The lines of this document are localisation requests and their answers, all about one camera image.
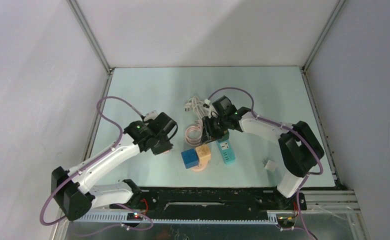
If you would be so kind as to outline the teal power strip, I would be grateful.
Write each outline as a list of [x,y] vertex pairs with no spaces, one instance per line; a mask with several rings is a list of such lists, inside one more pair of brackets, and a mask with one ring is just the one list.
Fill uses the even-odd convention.
[[216,141],[216,145],[221,154],[224,164],[229,165],[235,162],[235,153],[229,139]]

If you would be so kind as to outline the yellow cube plug adapter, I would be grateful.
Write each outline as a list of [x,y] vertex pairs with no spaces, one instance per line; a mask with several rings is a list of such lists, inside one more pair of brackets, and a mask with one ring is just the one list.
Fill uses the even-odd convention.
[[196,155],[201,164],[205,164],[212,158],[212,153],[207,144],[202,144],[195,148]]

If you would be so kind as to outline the blue cube plug adapter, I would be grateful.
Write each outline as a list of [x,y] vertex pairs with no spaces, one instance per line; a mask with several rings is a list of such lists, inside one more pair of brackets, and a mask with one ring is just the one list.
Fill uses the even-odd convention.
[[186,169],[196,167],[199,164],[199,158],[194,148],[182,151],[181,157]]

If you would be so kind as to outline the pink round power socket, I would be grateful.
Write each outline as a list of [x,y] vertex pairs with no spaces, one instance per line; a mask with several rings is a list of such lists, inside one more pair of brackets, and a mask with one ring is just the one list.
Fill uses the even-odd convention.
[[206,169],[208,166],[209,161],[211,160],[211,156],[206,156],[199,159],[198,165],[191,167],[190,170],[193,172],[201,172]]

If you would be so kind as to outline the small white plug adapter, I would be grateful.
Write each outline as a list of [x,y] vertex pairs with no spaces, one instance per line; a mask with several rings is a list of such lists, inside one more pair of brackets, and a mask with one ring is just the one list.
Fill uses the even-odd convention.
[[278,167],[278,165],[270,159],[265,159],[263,161],[263,165],[264,165],[264,169],[269,172],[275,172]]

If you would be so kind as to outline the green cube plug adapter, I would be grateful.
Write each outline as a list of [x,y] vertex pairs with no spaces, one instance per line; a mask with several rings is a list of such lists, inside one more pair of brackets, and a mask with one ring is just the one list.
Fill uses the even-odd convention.
[[226,132],[223,137],[220,139],[221,142],[227,141],[230,137],[230,133]]

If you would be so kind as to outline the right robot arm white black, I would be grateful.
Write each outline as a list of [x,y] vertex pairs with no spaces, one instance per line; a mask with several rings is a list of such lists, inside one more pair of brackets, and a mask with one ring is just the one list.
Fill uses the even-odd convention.
[[204,101],[203,107],[208,116],[202,118],[201,143],[210,143],[224,139],[230,130],[253,134],[279,146],[286,170],[277,184],[274,204],[287,209],[294,202],[294,194],[300,189],[312,168],[319,167],[325,151],[310,126],[299,121],[296,124],[281,123],[265,119],[248,107],[236,108],[227,96],[214,102]]

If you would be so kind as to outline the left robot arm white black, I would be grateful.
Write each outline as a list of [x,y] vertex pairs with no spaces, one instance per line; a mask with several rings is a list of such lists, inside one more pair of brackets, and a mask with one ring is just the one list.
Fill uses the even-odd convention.
[[89,210],[125,204],[136,208],[141,202],[140,188],[130,179],[99,185],[98,181],[121,163],[136,155],[151,151],[159,155],[173,148],[171,134],[178,124],[166,113],[152,111],[143,120],[131,122],[121,137],[104,152],[65,170],[59,166],[51,173],[51,193],[64,217],[75,221]]

